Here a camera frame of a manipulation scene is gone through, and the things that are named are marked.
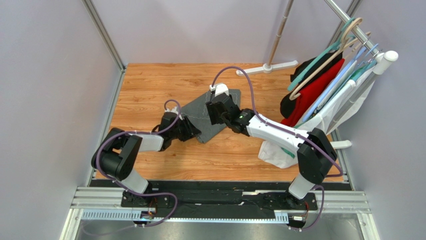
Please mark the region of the grey felt napkin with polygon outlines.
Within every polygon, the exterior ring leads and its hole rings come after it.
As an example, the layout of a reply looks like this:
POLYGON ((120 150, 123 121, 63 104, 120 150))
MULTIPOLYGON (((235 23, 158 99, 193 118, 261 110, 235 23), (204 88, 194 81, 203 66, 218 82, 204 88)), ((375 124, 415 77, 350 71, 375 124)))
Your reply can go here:
POLYGON ((206 103, 211 100, 211 95, 212 92, 208 90, 206 93, 181 108, 181 115, 183 117, 186 116, 189 121, 201 131, 201 134, 196 137, 201 144, 207 143, 222 130, 227 128, 225 124, 211 124, 206 107, 206 103))

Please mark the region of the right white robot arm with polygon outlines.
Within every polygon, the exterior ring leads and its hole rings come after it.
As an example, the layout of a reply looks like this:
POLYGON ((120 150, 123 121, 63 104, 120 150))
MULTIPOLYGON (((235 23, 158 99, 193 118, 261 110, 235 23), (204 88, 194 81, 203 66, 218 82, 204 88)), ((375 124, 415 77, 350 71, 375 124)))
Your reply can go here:
POLYGON ((253 109, 240 109, 226 93, 213 95, 205 105, 212 125, 225 124, 234 133, 268 141, 294 154, 299 173, 288 188, 290 198, 304 199, 336 164, 337 153, 321 129, 299 130, 270 121, 253 109))

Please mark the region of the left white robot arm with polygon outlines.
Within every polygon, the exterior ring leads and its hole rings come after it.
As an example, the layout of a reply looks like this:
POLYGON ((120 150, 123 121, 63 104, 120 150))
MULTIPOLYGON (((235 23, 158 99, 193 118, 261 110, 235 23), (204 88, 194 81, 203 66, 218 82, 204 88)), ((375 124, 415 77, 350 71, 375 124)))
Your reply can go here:
POLYGON ((130 132, 114 127, 95 151, 91 166, 124 188, 125 197, 134 197, 146 206, 154 194, 152 184, 134 169, 138 154, 162 152, 173 140, 185 142, 201 133, 187 116, 170 111, 163 114, 152 132, 130 132))

